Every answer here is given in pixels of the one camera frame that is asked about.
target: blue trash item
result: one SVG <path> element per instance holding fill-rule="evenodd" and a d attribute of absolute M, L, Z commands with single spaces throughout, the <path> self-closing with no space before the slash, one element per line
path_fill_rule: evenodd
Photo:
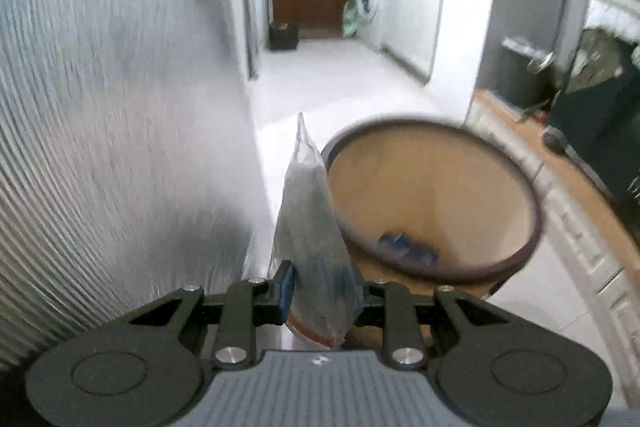
<path fill-rule="evenodd" d="M 355 37 L 358 26 L 356 20 L 358 18 L 358 5 L 356 0 L 348 0 L 344 4 L 342 10 L 342 36 Z"/>
<path fill-rule="evenodd" d="M 386 243 L 397 250 L 404 250 L 402 257 L 409 257 L 416 261 L 421 261 L 428 266 L 433 266 L 438 261 L 438 252 L 425 243 L 414 241 L 405 232 L 383 233 L 379 239 L 380 243 Z"/>

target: washing machine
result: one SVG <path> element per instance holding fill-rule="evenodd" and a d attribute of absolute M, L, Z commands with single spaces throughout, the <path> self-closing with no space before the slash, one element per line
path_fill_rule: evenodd
<path fill-rule="evenodd" d="M 357 33 L 377 50 L 382 46 L 384 30 L 383 5 L 383 0 L 357 0 Z"/>

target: white logo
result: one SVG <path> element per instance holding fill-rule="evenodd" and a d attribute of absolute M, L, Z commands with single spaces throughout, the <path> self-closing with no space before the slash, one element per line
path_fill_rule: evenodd
<path fill-rule="evenodd" d="M 328 359 L 324 355 L 318 355 L 314 359 L 311 359 L 311 362 L 315 363 L 318 367 L 322 367 L 323 365 L 327 365 L 329 362 L 331 362 L 331 359 Z"/>

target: gray ribbed panel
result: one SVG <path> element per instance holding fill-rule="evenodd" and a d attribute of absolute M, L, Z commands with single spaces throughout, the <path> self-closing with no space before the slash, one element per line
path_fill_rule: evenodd
<path fill-rule="evenodd" d="M 252 369 L 216 377 L 172 427 L 470 427 L 417 373 L 373 351 L 268 351 Z"/>
<path fill-rule="evenodd" d="M 0 0 L 0 381 L 184 284 L 225 291 L 268 243 L 230 22 L 228 0 Z"/>

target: translucent plastic bag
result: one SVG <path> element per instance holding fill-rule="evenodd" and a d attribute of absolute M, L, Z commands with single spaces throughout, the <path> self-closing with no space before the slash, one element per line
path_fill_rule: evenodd
<path fill-rule="evenodd" d="M 296 267 L 291 312 L 297 324 L 339 346 L 362 311 L 362 288 L 334 216 L 326 168 L 302 113 L 273 241 L 272 266 Z"/>

